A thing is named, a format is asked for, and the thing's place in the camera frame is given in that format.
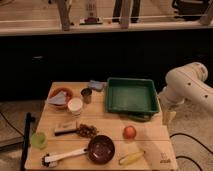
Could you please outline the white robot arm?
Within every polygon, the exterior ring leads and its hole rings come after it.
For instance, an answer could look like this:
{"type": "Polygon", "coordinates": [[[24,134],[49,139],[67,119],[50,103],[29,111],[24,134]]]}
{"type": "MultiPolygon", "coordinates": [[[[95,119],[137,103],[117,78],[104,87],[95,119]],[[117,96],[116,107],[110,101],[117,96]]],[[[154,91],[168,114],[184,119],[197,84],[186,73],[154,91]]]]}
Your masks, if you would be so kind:
{"type": "Polygon", "coordinates": [[[175,117],[174,107],[183,104],[186,99],[213,114],[213,87],[205,84],[207,77],[208,70],[200,62],[171,69],[166,74],[166,86],[159,94],[164,125],[175,117]]]}

